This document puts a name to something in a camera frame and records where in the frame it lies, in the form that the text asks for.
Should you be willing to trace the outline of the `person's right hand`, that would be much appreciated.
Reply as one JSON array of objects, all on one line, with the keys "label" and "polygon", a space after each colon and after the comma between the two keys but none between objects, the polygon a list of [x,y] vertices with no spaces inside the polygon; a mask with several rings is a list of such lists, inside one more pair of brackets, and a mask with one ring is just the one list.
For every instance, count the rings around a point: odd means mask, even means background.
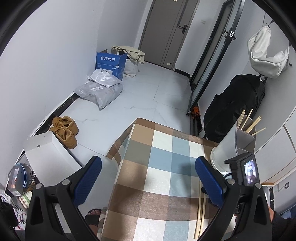
[{"label": "person's right hand", "polygon": [[234,240],[295,240],[295,217],[283,218],[261,200],[234,216]]}]

